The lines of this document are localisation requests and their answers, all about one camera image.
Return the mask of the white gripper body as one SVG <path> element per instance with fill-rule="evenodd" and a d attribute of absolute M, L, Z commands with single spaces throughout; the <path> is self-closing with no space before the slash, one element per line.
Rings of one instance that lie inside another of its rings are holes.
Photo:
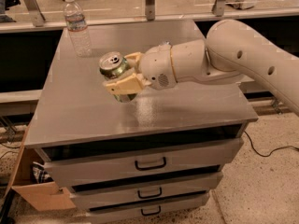
<path fill-rule="evenodd" d="M 177 85 L 171 59 L 171 45 L 160 45 L 145 52 L 139 71 L 155 90 L 170 89 Z"/>

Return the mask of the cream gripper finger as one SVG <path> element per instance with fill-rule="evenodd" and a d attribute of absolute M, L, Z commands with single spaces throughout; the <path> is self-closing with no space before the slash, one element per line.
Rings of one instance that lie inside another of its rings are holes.
<path fill-rule="evenodd" d="M 142 92 L 151 84 L 142 74 L 132 73 L 127 77 L 119 77 L 105 81 L 103 86 L 114 95 L 134 94 Z"/>
<path fill-rule="evenodd" d="M 137 69 L 143 54 L 141 52 L 134 52 L 124 56 L 131 68 Z"/>

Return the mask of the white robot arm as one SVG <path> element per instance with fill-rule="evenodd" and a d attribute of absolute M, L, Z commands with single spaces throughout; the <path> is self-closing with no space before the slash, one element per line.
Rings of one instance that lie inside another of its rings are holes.
<path fill-rule="evenodd" d="M 163 43 L 144 53 L 109 52 L 100 58 L 99 70 L 103 86 L 120 102 L 147 87 L 164 90 L 187 81 L 231 84 L 247 76 L 299 115 L 299 58 L 241 21 L 218 21 L 204 38 Z"/>

